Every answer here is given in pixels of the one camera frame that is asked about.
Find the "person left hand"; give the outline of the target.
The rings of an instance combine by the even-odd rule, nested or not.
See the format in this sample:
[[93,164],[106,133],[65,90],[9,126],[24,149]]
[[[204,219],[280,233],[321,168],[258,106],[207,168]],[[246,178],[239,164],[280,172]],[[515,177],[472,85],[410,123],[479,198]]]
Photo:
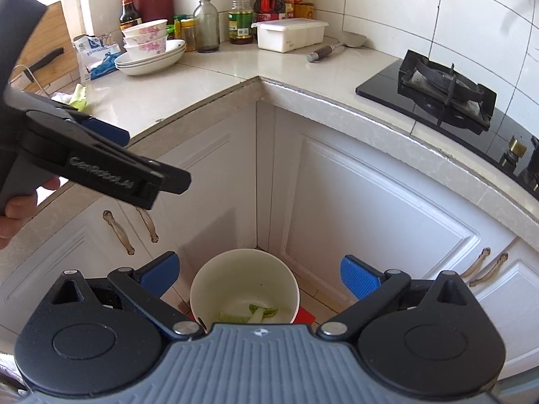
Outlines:
[[5,205],[5,214],[0,218],[0,248],[5,249],[24,225],[37,212],[37,194],[15,196]]

